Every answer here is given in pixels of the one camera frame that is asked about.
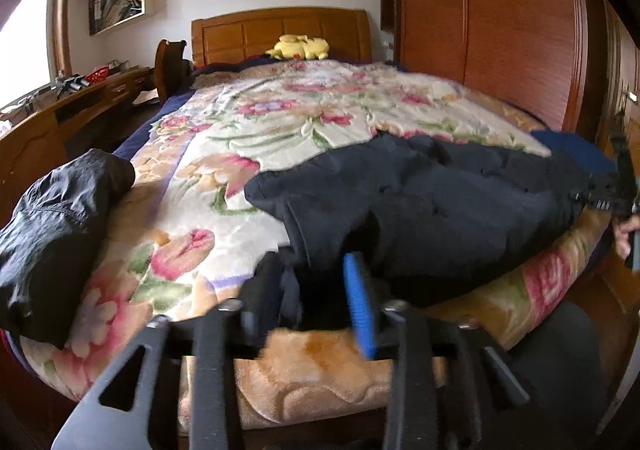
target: yellow plush toy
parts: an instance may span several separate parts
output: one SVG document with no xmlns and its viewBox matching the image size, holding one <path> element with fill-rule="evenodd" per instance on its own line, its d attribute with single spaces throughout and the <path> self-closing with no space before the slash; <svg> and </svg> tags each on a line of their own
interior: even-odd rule
<svg viewBox="0 0 640 450">
<path fill-rule="evenodd" d="M 303 42 L 306 58 L 327 58 L 329 56 L 329 43 L 324 39 L 316 37 L 315 39 L 306 39 Z"/>
<path fill-rule="evenodd" d="M 278 43 L 269 50 L 267 55 L 280 60 L 291 58 L 312 59 L 327 58 L 329 44 L 324 39 L 309 39 L 307 36 L 284 35 Z"/>
</svg>

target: bolt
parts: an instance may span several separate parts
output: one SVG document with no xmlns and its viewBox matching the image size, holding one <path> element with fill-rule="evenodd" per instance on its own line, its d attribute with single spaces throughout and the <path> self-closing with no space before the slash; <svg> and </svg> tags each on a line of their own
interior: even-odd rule
<svg viewBox="0 0 640 450">
<path fill-rule="evenodd" d="M 220 311 L 238 311 L 243 306 L 240 299 L 226 299 L 225 302 L 218 306 Z"/>
<path fill-rule="evenodd" d="M 147 327 L 151 327 L 153 329 L 156 329 L 164 324 L 166 324 L 167 322 L 169 322 L 169 317 L 166 315 L 157 315 L 154 316 L 151 319 L 151 322 L 149 322 L 146 326 Z"/>
<path fill-rule="evenodd" d="M 408 304 L 404 300 L 390 300 L 383 305 L 385 311 L 404 311 Z"/>
<path fill-rule="evenodd" d="M 478 329 L 480 327 L 480 322 L 478 321 L 477 318 L 474 318 L 472 316 L 463 316 L 459 321 L 458 321 L 458 326 L 460 327 L 460 329 Z"/>
</svg>

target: floral blanket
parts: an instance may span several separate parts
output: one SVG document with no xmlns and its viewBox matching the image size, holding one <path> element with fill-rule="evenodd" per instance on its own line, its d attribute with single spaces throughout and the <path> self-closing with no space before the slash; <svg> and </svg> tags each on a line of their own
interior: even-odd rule
<svg viewBox="0 0 640 450">
<path fill-rule="evenodd" d="M 33 369 L 69 398 L 82 398 L 152 315 L 202 315 L 236 295 L 266 250 L 287 242 L 283 225 L 244 198 L 243 186 L 259 171 L 287 169 L 381 130 L 548 155 L 527 134 L 536 124 L 526 115 L 384 64 L 284 62 L 202 75 L 193 88 L 132 159 L 136 183 L 110 217 L 66 347 L 21 340 Z M 473 315 L 510 348 L 562 299 L 608 221 L 583 212 L 521 267 L 428 313 Z M 192 364 L 186 358 L 184 427 Z M 242 422 L 254 428 L 377 408 L 388 398 L 389 370 L 389 362 L 362 360 L 349 331 L 279 329 L 259 359 L 236 362 Z"/>
</svg>

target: window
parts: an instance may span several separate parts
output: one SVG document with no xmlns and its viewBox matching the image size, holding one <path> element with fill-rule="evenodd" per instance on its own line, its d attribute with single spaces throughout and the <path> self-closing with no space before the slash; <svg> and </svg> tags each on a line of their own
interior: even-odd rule
<svg viewBox="0 0 640 450">
<path fill-rule="evenodd" d="M 0 109 L 50 82 L 47 0 L 22 0 L 0 30 Z"/>
</svg>

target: black jacket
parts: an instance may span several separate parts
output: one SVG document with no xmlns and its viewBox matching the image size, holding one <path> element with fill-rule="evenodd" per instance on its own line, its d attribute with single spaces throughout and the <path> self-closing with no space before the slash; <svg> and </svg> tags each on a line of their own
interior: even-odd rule
<svg viewBox="0 0 640 450">
<path fill-rule="evenodd" d="M 92 149 L 37 180 L 0 230 L 0 328 L 64 347 L 131 163 Z"/>
<path fill-rule="evenodd" d="M 568 157 L 381 134 L 262 172 L 246 198 L 284 222 L 303 305 L 332 300 L 341 255 L 426 306 L 513 270 L 564 233 L 588 175 Z"/>
</svg>

